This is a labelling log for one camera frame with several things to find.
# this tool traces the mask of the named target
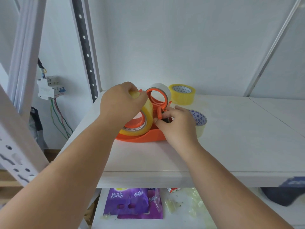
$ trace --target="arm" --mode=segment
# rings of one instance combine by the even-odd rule
[[[78,228],[120,129],[137,115],[146,92],[126,82],[109,89],[100,116],[0,211],[0,228]]]
[[[293,228],[199,144],[195,122],[187,109],[169,108],[163,113],[163,118],[167,117],[175,119],[155,123],[185,161],[218,228]]]

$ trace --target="hand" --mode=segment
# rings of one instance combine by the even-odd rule
[[[129,91],[139,91],[131,82],[125,82],[110,88],[101,99],[99,119],[120,130],[133,119],[146,103],[148,96],[145,91],[133,99]]]
[[[174,117],[171,123],[154,119],[156,126],[163,132],[169,144],[180,154],[199,145],[196,135],[196,122],[189,110],[175,106],[168,107],[162,118]]]

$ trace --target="green wire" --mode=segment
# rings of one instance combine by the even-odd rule
[[[69,127],[69,129],[72,131],[72,133],[74,133],[74,132],[73,132],[73,130],[71,129],[71,127],[68,125],[68,123],[67,123],[66,119],[65,119],[65,118],[63,118],[63,120],[66,122],[67,126],[68,126],[68,127]]]
[[[53,105],[53,100],[51,100],[51,103],[52,103],[53,111],[55,112],[55,115],[57,116],[57,119],[58,119],[59,123],[61,124],[61,126],[63,127],[63,129],[66,131],[67,136],[68,136],[68,137],[71,136],[70,133],[67,132],[65,126],[63,126],[63,124],[60,122],[60,119],[59,119],[59,117],[58,117],[58,115],[57,115],[57,113],[56,113],[56,111],[55,111],[54,105]]]
[[[54,122],[54,118],[53,118],[53,115],[52,115],[52,105],[53,105],[53,102],[52,102],[52,104],[51,104],[51,106],[50,106],[51,118],[52,118],[52,121],[53,121],[53,124],[55,125],[55,127],[58,129],[58,131],[60,131],[59,128],[56,126],[55,122]]]
[[[66,121],[66,119],[63,117],[63,120],[66,122],[66,125],[69,127],[69,129],[71,130],[71,132],[73,133],[73,130],[71,129],[71,127],[68,125],[68,123],[67,123],[67,121]]]

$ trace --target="yellow tape roll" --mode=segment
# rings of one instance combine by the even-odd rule
[[[140,92],[129,92],[132,98],[137,98],[140,95]],[[141,108],[142,117],[145,118],[144,123],[136,128],[128,128],[123,127],[120,130],[120,134],[127,135],[127,136],[140,136],[147,133],[151,126],[153,125],[153,105],[151,101],[148,99],[145,105]]]
[[[194,101],[196,89],[185,84],[172,84],[169,86],[173,104],[189,105]]]

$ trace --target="electrical wire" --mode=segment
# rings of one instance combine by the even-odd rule
[[[53,108],[53,110],[54,110],[54,112],[55,112],[55,115],[57,116],[57,119],[58,119],[59,123],[61,124],[61,126],[63,127],[63,129],[65,129],[65,127],[64,127],[63,124],[60,122],[60,119],[59,119],[59,117],[58,117],[58,115],[57,115],[57,113],[56,113],[56,111],[55,111],[55,108],[54,108],[53,100],[52,100],[52,99],[51,99],[51,106],[52,106],[52,108]]]
[[[68,125],[66,119],[63,117],[62,113],[61,113],[60,110],[59,110],[59,107],[58,107],[57,102],[56,102],[56,98],[54,99],[54,103],[55,103],[55,107],[56,107],[57,111],[59,112],[59,114],[61,115],[62,119],[66,122],[66,125],[69,127],[69,129],[70,129],[71,132],[73,133],[73,130],[72,130],[71,127]]]
[[[65,124],[63,123],[63,115],[62,115],[62,113],[60,112],[60,110],[59,110],[59,108],[58,108],[58,105],[57,105],[57,103],[56,103],[56,98],[54,98],[54,105],[55,105],[57,111],[59,112],[59,114],[60,114],[60,116],[61,116],[61,124],[62,124],[62,126],[63,126],[63,129],[66,131],[67,137],[69,137],[68,131],[67,131],[66,127],[65,127]]]
[[[58,131],[63,135],[64,138],[66,138],[66,136],[60,131],[60,129],[56,126],[55,122],[54,122],[54,118],[53,118],[53,115],[52,115],[52,105],[53,103],[50,105],[50,111],[51,111],[51,118],[52,118],[52,121],[53,121],[53,124],[55,125],[55,127],[58,129]]]

